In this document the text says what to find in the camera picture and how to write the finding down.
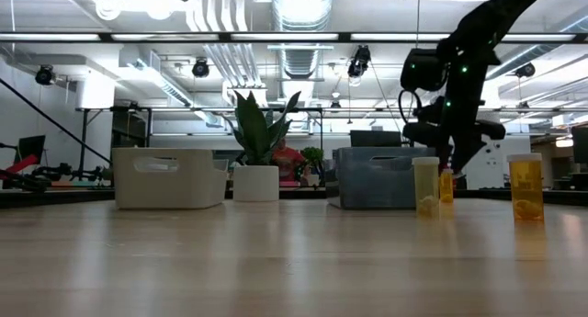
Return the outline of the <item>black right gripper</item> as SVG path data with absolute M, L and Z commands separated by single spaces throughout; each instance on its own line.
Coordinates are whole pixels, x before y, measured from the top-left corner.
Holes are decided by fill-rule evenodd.
M 491 140 L 502 140 L 506 134 L 505 127 L 498 122 L 484 119 L 468 120 L 460 117 L 441 119 L 439 123 L 419 121 L 408 123 L 402 130 L 402 136 L 410 141 L 427 146 L 436 146 L 435 155 L 439 159 L 439 170 L 447 168 L 452 154 L 452 171 L 457 175 L 478 152 L 475 144 L 482 142 L 482 136 Z

